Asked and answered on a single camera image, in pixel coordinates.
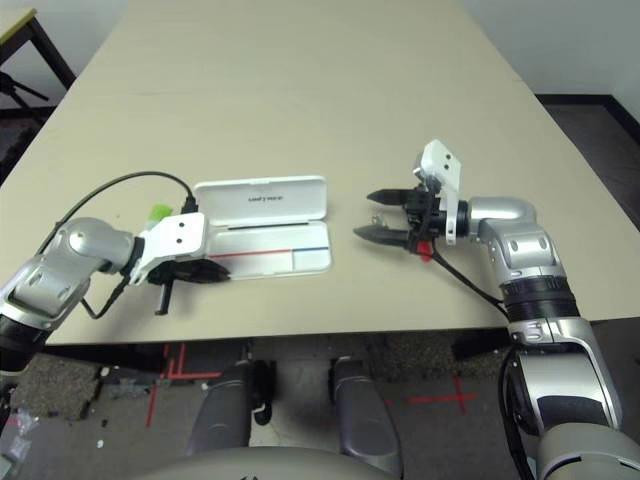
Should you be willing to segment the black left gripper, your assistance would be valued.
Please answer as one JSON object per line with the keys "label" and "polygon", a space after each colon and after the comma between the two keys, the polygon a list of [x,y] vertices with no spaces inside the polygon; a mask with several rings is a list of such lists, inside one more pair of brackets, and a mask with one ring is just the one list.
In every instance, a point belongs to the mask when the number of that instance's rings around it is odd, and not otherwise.
{"label": "black left gripper", "polygon": [[147,282],[161,288],[156,316],[164,316],[169,306],[175,281],[196,284],[212,284],[229,280],[229,271],[222,265],[210,261],[198,262],[198,274],[195,262],[167,261],[154,268],[147,276]]}

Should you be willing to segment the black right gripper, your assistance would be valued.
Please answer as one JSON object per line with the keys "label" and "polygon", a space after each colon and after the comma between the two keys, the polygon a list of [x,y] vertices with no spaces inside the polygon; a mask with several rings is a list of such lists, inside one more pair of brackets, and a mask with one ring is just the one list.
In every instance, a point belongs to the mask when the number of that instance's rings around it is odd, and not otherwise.
{"label": "black right gripper", "polygon": [[357,227],[353,233],[363,240],[385,246],[405,248],[411,253],[431,253],[432,244],[446,230],[446,212],[441,210],[438,189],[425,186],[413,189],[380,189],[367,199],[382,205],[402,206],[407,216],[408,231],[370,224]]}

